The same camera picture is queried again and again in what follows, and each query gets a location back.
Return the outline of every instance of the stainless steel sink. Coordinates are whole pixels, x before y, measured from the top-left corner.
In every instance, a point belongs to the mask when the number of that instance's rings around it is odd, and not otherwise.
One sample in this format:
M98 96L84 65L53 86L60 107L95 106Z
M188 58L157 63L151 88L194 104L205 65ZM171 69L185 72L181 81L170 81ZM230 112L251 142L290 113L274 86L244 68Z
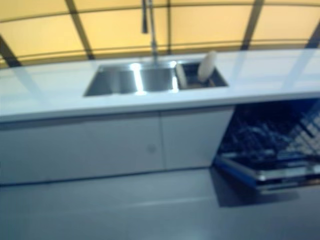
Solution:
M102 65L99 67L84 96L111 94L144 95L149 92L179 92L184 89L212 87L209 83L199 83L198 62L181 62L185 71L187 87L181 88L176 75L176 62L132 63L122 65ZM212 74L215 87L227 86L217 70Z

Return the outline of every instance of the dishwasher rack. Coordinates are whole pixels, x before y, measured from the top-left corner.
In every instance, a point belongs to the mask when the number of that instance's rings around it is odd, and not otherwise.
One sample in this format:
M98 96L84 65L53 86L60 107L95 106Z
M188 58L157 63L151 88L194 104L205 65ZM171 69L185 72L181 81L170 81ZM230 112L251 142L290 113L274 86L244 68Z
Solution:
M320 176L320 101L238 106L215 164L257 189L314 183Z

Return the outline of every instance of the window pane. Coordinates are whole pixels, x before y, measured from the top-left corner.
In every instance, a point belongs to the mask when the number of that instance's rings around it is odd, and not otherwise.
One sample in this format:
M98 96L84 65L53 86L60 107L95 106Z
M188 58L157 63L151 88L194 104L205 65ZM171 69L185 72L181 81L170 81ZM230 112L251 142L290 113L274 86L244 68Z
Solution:
M173 7L172 44L240 43L245 35L251 9L252 6Z
M141 0L74 0L76 8L79 11L121 8L121 7L138 7L141 6ZM153 5L166 5L167 0L154 0Z
M154 17L157 43L166 45L168 42L167 9L156 8ZM150 46L151 34L141 32L139 9L81 13L80 18L91 47L95 50Z
M320 5L319 0L264 0L266 4L317 4Z
M70 15L5 22L1 34L18 57L84 50Z
M64 0L1 0L0 19L67 13Z
M172 4L252 4L254 0L171 0Z
M252 40L309 39L319 22L319 7L264 6Z

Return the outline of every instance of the white countertop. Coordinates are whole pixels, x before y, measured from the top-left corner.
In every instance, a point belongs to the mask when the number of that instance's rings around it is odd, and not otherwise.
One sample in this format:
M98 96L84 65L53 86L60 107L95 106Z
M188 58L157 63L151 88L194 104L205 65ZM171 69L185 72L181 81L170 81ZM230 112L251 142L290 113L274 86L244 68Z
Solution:
M163 56L201 59L205 54ZM43 64L0 70L0 122L320 98L320 49L219 53L228 87L83 97L99 65L150 57Z

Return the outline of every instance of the dish rack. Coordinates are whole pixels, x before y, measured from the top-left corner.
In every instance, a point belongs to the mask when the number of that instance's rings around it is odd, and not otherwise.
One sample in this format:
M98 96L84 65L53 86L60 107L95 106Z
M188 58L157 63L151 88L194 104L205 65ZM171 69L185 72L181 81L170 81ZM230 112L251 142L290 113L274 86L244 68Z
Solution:
M215 164L261 190L320 183L320 101L238 106Z

